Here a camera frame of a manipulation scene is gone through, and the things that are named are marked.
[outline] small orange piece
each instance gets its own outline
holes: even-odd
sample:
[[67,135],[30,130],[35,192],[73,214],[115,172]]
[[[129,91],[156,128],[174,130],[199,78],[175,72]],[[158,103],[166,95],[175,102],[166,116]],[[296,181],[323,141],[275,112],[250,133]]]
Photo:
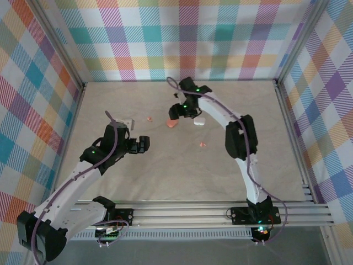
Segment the small orange piece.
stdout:
[[168,119],[168,120],[167,120],[167,126],[168,126],[169,128],[175,127],[176,124],[178,124],[178,120],[171,120],[171,119]]

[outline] beige floor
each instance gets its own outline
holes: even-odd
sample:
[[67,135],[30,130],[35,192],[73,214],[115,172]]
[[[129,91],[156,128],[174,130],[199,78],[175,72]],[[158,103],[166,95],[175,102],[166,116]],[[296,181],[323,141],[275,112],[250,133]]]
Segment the beige floor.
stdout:
[[[303,200],[301,178],[270,81],[197,82],[220,100],[255,121],[259,171],[264,187],[283,200]],[[245,200],[240,170],[224,147],[224,130],[208,114],[205,126],[180,119],[165,125],[177,102],[165,82],[89,83],[64,160],[61,184],[83,150],[104,133],[109,119],[133,118],[132,137],[148,135],[143,155],[126,155],[94,183],[82,199],[103,195],[112,200]],[[203,141],[206,147],[200,147]]]

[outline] cable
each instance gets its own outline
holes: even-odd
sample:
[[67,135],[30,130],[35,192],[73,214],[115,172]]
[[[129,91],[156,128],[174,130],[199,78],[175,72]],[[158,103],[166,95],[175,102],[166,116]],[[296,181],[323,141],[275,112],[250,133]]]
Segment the cable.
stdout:
[[98,138],[97,140],[95,140],[95,141],[92,143],[92,146],[96,146],[99,142],[101,142],[102,139],[103,139],[103,137],[100,137],[100,138]]
[[37,249],[36,249],[36,234],[37,234],[37,230],[39,227],[39,224],[41,222],[41,220],[43,219],[44,215],[46,214],[46,210],[49,209],[53,202],[55,201],[55,199],[60,195],[60,193],[62,193],[62,191],[73,181],[76,181],[79,177],[81,177],[82,175],[86,174],[87,172],[91,171],[92,169],[98,167],[99,165],[103,164],[105,161],[107,161],[109,159],[109,157],[112,156],[112,154],[115,151],[116,145],[117,145],[117,125],[116,125],[116,121],[112,118],[112,116],[110,115],[109,112],[105,111],[105,114],[108,116],[108,118],[111,120],[113,127],[114,127],[114,144],[112,149],[110,150],[110,153],[104,157],[100,162],[98,162],[97,164],[92,165],[90,168],[87,168],[86,170],[78,173],[76,176],[74,176],[73,178],[71,178],[69,181],[67,181],[51,198],[51,200],[48,202],[48,204],[45,206],[43,212],[39,215],[37,222],[34,225],[33,228],[33,232],[32,232],[32,237],[31,237],[31,249],[33,251],[33,256],[34,256],[34,260],[36,265],[41,265],[40,261],[38,259],[38,253],[37,253]]
[[[120,220],[123,220],[123,218],[122,218],[120,215],[118,215],[116,218],[118,218],[118,219],[120,219]],[[118,228],[118,230],[120,231],[120,230],[122,230],[123,228],[124,228],[124,223],[122,223],[121,228],[120,228],[120,229]]]
[[274,228],[274,218],[272,217],[272,215],[269,215],[270,219],[271,219],[271,223],[272,223],[272,226],[271,226],[271,230]]
[[181,88],[179,88],[179,85],[178,83],[176,82],[175,79],[173,79],[172,77],[168,76],[167,77],[167,82],[168,84],[176,89],[177,91],[179,92],[183,92],[185,94],[190,94],[190,95],[197,95],[197,96],[202,96],[202,97],[205,97],[205,98],[208,98],[210,100],[212,100],[213,102],[215,102],[217,105],[219,105],[223,110],[225,110],[231,117],[233,117],[239,124],[240,124],[240,127],[242,128],[243,130],[243,134],[244,134],[244,139],[245,139],[245,147],[246,147],[246,150],[247,150],[247,174],[250,178],[250,180],[259,188],[261,189],[264,193],[266,193],[268,196],[274,198],[275,200],[277,200],[278,202],[280,202],[281,204],[283,204],[284,208],[285,208],[285,219],[284,219],[284,222],[283,222],[283,225],[281,226],[280,228],[280,231],[271,239],[267,240],[267,243],[270,243],[272,242],[276,237],[278,237],[278,235],[282,232],[283,228],[285,227],[286,223],[287,223],[287,219],[288,219],[288,209],[287,209],[287,206],[285,204],[285,202],[279,198],[277,198],[276,196],[272,195],[271,193],[269,193],[266,189],[264,189],[259,183],[256,182],[256,180],[254,180],[254,178],[252,177],[252,175],[250,174],[250,144],[249,144],[249,139],[248,139],[248,134],[247,134],[247,131],[245,129],[245,126],[243,124],[243,122],[237,117],[234,115],[234,113],[229,110],[225,105],[223,105],[221,102],[219,102],[218,100],[208,96],[207,94],[202,94],[202,93],[198,93],[198,92],[189,92],[189,91],[186,91],[186,90],[183,90]]
[[199,113],[198,114],[196,114],[195,116],[192,116],[191,118],[192,119],[195,119],[196,117],[198,117],[198,116],[200,116],[201,114],[202,114],[202,110],[201,109],[199,109]]
[[226,211],[226,217],[227,217],[228,219],[231,219],[232,217],[229,216],[229,215],[227,215],[227,213],[228,213],[229,210],[230,210],[230,208],[228,208],[228,210]]
[[[116,243],[119,239],[121,239],[123,236],[125,236],[125,234],[127,233],[128,229],[129,229],[129,226],[130,226],[128,221],[120,220],[120,219],[119,219],[119,220],[102,221],[102,222],[98,222],[98,223],[96,223],[96,224],[94,224],[94,225],[106,225],[106,224],[110,224],[110,223],[112,223],[112,222],[122,222],[122,223],[124,223],[124,224],[126,225],[126,229],[125,229],[124,233],[121,234],[121,236],[119,236],[119,237],[116,238],[115,240],[111,241],[110,243],[107,242],[107,243],[106,243],[106,246],[107,246],[107,247],[109,247],[110,245]],[[100,240],[101,238],[102,238],[102,236],[99,236],[99,237],[98,237],[98,243],[99,243],[99,246],[100,246],[100,247],[103,246],[103,243],[102,243],[101,240]]]

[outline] plaid backdrop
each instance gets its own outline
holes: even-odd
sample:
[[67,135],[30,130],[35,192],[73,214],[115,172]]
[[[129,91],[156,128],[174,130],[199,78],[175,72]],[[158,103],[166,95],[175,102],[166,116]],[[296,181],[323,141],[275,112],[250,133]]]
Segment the plaid backdrop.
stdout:
[[285,80],[320,201],[353,264],[353,0],[331,0]]
[[18,265],[16,218],[49,194],[79,95],[25,0],[0,0],[0,265]]
[[86,81],[272,79],[315,0],[41,0]]

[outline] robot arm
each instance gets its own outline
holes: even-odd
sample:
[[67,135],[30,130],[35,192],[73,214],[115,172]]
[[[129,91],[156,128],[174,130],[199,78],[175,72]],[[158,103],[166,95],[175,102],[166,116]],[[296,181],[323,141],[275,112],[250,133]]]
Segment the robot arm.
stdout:
[[245,136],[241,131],[239,122],[234,121],[234,117],[224,109],[224,104],[219,101],[214,92],[207,86],[196,86],[190,77],[182,80],[179,86],[184,93],[175,94],[175,96],[181,99],[181,104],[175,104],[170,108],[169,117],[172,120],[178,119],[180,116],[195,118],[199,115],[197,110],[202,110],[209,113],[219,122],[226,131],[226,150],[240,167],[245,182],[247,203],[249,206],[247,212],[251,216],[250,221],[254,224],[266,223],[269,214],[275,215],[278,209],[273,207],[271,198],[251,180],[247,172],[248,159],[250,159],[249,172],[255,182],[259,185],[262,184],[262,178],[257,169],[256,147],[258,139],[253,118],[250,115],[242,116],[239,113],[231,111],[231,113],[240,118],[247,131],[250,148],[250,156],[248,157],[245,148]]
[[[77,174],[102,161],[110,153],[114,147],[115,133],[112,123],[106,127],[103,137],[98,138],[92,146],[84,150],[80,162],[77,163],[70,176],[45,202],[39,205],[33,213],[23,211],[18,216],[18,236],[22,246],[32,250],[31,237],[34,225],[38,219],[41,219],[36,233],[36,250],[41,253],[44,260],[52,261],[61,253],[66,242],[75,234],[100,221],[115,219],[115,203],[101,196],[82,205],[80,209],[72,210],[72,208],[88,187],[127,153],[137,154],[148,150],[148,136],[140,136],[140,141],[137,142],[136,139],[130,138],[127,125],[118,122],[116,127],[117,145],[113,155],[108,160],[79,178],[76,177]],[[49,209],[46,209],[48,202],[53,197],[56,199]]]

